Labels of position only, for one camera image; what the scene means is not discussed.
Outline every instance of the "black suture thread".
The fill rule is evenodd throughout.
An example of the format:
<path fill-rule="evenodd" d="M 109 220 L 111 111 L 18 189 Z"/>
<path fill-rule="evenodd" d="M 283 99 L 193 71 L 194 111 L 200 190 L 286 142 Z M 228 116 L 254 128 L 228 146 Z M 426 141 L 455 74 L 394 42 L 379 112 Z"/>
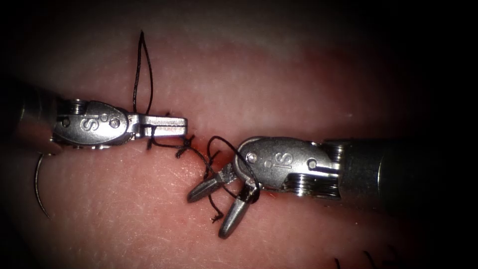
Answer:
<path fill-rule="evenodd" d="M 370 265 L 372 266 L 372 269 L 378 269 L 378 267 L 375 265 L 375 262 L 372 259 L 372 255 L 370 255 L 368 251 L 363 251 L 363 253 L 367 256 L 368 261 L 370 262 Z"/>
<path fill-rule="evenodd" d="M 152 128 L 151 129 L 151 138 L 149 139 L 148 141 L 148 148 L 151 147 L 151 145 L 156 145 L 156 146 L 159 146 L 159 147 L 169 147 L 169 148 L 177 148 L 177 149 L 190 149 L 192 150 L 197 156 L 199 156 L 199 158 L 201 158 L 201 160 L 204 162 L 204 164 L 206 165 L 206 172 L 211 172 L 211 173 L 214 173 L 214 170 L 212 169 L 211 167 L 211 164 L 209 164 L 208 161 L 206 161 L 206 159 L 204 158 L 204 156 L 195 148 L 191 147 L 191 146 L 184 146 L 184 145 L 167 145 L 167 144 L 160 144 L 156 141 L 156 139 L 154 138 L 154 131 L 155 131 L 155 128 Z M 214 203 L 213 201 L 213 198 L 211 197 L 211 195 L 208 195 L 208 198 L 209 198 L 209 202 L 211 204 L 211 206 L 214 208 L 214 210 L 217 212 L 217 215 L 212 218 L 211 220 L 213 221 L 213 223 L 215 221 L 218 221 L 220 220 L 224 214 L 221 212 L 221 210 L 216 206 L 216 204 Z"/>
<path fill-rule="evenodd" d="M 213 221 L 213 223 L 215 223 L 216 221 L 222 219 L 224 217 L 224 213 L 222 213 L 222 211 L 216 206 L 216 204 L 214 203 L 213 201 L 213 198 L 211 195 L 208 195 L 208 199 L 209 199 L 209 203 L 211 204 L 211 206 L 214 208 L 214 210 L 218 213 L 217 215 L 215 215 L 213 218 L 211 218 L 211 220 Z"/>
<path fill-rule="evenodd" d="M 181 158 L 181 156 L 183 155 L 183 153 L 191 147 L 191 144 L 193 142 L 193 139 L 195 138 L 196 136 L 195 135 L 192 135 L 189 139 L 186 138 L 185 136 L 182 137 L 183 139 L 183 148 L 180 148 L 178 149 L 178 152 L 176 152 L 175 156 L 177 159 Z"/>
<path fill-rule="evenodd" d="M 216 156 L 217 156 L 220 152 L 221 152 L 221 151 L 218 150 L 218 151 L 216 151 L 216 153 L 214 153 L 214 155 L 212 155 L 212 156 L 209 156 L 209 155 L 208 155 L 209 165 L 213 165 L 213 160 L 214 160 L 214 158 L 216 158 Z M 208 178 L 208 176 L 209 176 L 209 170 L 208 170 L 207 167 L 206 167 L 206 171 L 204 171 L 203 180 L 206 180 L 206 179 Z"/>
<path fill-rule="evenodd" d="M 214 157 L 216 157 L 216 154 L 219 153 L 219 151 L 218 151 L 218 152 L 216 152 L 213 156 L 211 156 L 211 143 L 212 143 L 212 140 L 213 140 L 213 137 L 208 141 L 208 146 L 206 147 L 206 149 L 207 149 L 207 155 L 208 155 L 208 159 L 209 159 L 209 160 L 212 160 Z M 222 188 L 223 188 L 230 196 L 232 196 L 234 199 L 236 199 L 236 198 L 238 197 L 238 196 L 235 195 L 233 192 L 231 192 L 226 186 L 222 186 Z"/>
<path fill-rule="evenodd" d="M 153 103 L 153 69 L 151 68 L 151 61 L 149 59 L 148 49 L 146 47 L 146 41 L 144 40 L 144 32 L 141 31 L 141 35 L 139 36 L 139 44 L 138 44 L 138 64 L 136 66 L 136 78 L 134 80 L 134 88 L 133 88 L 133 112 L 136 113 L 136 96 L 138 93 L 138 82 L 139 82 L 139 72 L 141 70 L 141 47 L 144 46 L 144 54 L 146 55 L 146 60 L 148 62 L 149 68 L 149 81 L 151 84 L 151 92 L 149 94 L 149 104 L 148 109 L 146 110 L 146 115 L 149 114 L 149 110 L 151 109 L 151 104 Z"/>
<path fill-rule="evenodd" d="M 208 150 L 208 155 L 210 155 L 210 147 L 211 147 L 211 143 L 215 140 L 215 139 L 218 139 L 218 140 L 221 140 L 222 142 L 224 142 L 233 152 L 235 155 L 238 156 L 238 158 L 243 162 L 244 166 L 246 166 L 246 168 L 248 169 L 252 179 L 254 180 L 254 184 L 255 184 L 255 187 L 257 188 L 257 194 L 256 194 L 256 197 L 253 199 L 253 203 L 255 203 L 258 199 L 259 199 L 259 196 L 260 196 L 260 187 L 259 187 L 259 181 L 257 180 L 255 174 L 254 174 L 254 171 L 252 170 L 251 166 L 246 162 L 246 160 L 244 159 L 244 157 L 239 153 L 239 151 L 231 144 L 229 143 L 229 141 L 225 140 L 224 138 L 218 136 L 218 135 L 215 135 L 213 137 L 211 137 L 211 139 L 209 139 L 208 141 L 208 147 L 207 147 L 207 150 Z M 226 189 L 224 186 L 223 188 L 231 195 L 232 192 L 230 192 L 228 189 Z"/>

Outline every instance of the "skin-like surface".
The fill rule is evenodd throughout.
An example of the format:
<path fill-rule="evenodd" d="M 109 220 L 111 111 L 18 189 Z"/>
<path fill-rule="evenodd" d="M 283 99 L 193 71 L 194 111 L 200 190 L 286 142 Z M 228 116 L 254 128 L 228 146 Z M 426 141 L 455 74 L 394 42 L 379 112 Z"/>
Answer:
<path fill-rule="evenodd" d="M 325 138 L 408 135 L 420 122 L 420 89 L 402 77 L 389 48 L 325 7 L 135 4 L 71 7 L 12 37 L 10 72 L 65 98 L 131 110 L 137 41 L 144 30 L 154 79 L 151 113 L 186 117 L 193 146 L 220 135 Z M 139 111 L 149 98 L 145 58 Z M 180 144 L 179 139 L 163 143 Z M 227 163 L 223 152 L 215 169 Z M 383 215 L 325 207 L 320 200 L 262 193 L 233 235 L 218 238 L 207 199 L 186 203 L 204 164 L 192 152 L 146 140 L 46 158 L 2 151 L 2 205 L 47 268 L 369 268 L 421 261 L 421 227 Z M 238 191 L 239 184 L 232 184 Z M 224 212 L 233 199 L 213 195 Z"/>

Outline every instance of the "metal shaft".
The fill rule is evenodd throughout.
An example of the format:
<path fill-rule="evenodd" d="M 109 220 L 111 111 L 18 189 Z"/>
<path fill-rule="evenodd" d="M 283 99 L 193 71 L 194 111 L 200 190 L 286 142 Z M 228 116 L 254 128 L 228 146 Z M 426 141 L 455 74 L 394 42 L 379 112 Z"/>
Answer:
<path fill-rule="evenodd" d="M 58 154 L 61 147 L 52 142 L 58 97 L 46 90 L 2 77 L 2 141 L 17 142 L 45 154 Z"/>
<path fill-rule="evenodd" d="M 339 203 L 398 217 L 426 218 L 441 197 L 440 180 L 449 164 L 431 142 L 417 140 L 327 140 L 340 159 Z"/>

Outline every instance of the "curved suture needle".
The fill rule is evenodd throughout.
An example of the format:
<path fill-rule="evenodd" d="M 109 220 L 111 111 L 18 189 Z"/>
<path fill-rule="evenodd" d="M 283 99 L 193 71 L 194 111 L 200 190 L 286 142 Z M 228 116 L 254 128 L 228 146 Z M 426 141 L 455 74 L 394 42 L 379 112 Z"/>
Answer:
<path fill-rule="evenodd" d="M 45 215 L 48 219 L 51 219 L 50 215 L 48 215 L 45 208 L 43 207 L 43 204 L 41 203 L 41 200 L 40 200 L 40 194 L 38 193 L 38 172 L 40 171 L 40 165 L 41 165 L 41 161 L 43 160 L 44 155 L 45 154 L 40 154 L 40 158 L 38 158 L 38 162 L 36 163 L 36 168 L 35 168 L 35 196 L 36 196 L 36 201 L 40 205 L 41 210 L 43 210 L 43 213 L 45 213 Z"/>

